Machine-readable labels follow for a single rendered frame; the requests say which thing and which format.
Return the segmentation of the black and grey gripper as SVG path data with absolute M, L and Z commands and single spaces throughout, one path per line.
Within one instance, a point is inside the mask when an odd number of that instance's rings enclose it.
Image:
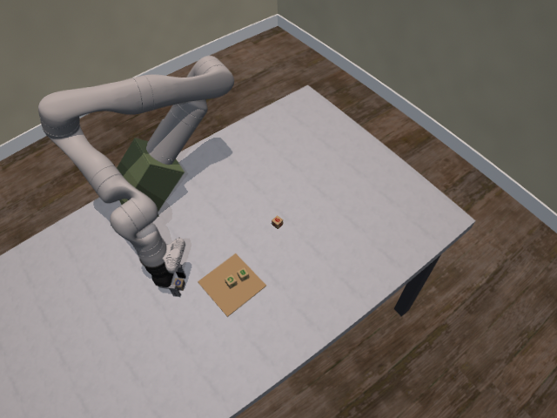
M 185 272 L 180 264 L 185 250 L 185 241 L 183 239 L 175 239 L 170 245 L 163 240 L 160 250 L 151 256 L 142 256 L 138 254 L 139 260 L 151 274 L 152 280 L 156 286 L 170 289 L 173 296 L 181 296 L 176 285 L 172 285 L 174 273 L 179 278 L 185 279 Z M 180 264 L 180 265 L 179 265 Z M 175 290 L 176 289 L 176 290 Z

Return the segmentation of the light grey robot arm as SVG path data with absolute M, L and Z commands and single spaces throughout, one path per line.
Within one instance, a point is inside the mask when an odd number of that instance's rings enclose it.
M 144 75 L 57 91 L 40 101 L 38 112 L 44 133 L 72 160 L 104 203 L 129 199 L 112 212 L 111 226 L 138 254 L 151 256 L 163 245 L 152 223 L 158 217 L 156 204 L 89 143 L 78 116 L 96 111 L 135 115 L 172 105 L 146 146 L 154 159 L 171 165 L 207 113 L 206 99 L 224 96 L 233 85 L 232 73 L 216 57 L 206 56 L 194 64 L 187 78 Z

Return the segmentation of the tan square mat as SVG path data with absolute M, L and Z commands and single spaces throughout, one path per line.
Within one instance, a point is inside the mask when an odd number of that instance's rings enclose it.
M 249 273 L 250 278 L 241 281 L 237 271 L 244 267 Z M 231 274 L 238 284 L 230 289 L 225 283 L 225 278 Z M 266 284 L 236 253 L 199 280 L 198 284 L 208 293 L 227 317 L 266 287 Z

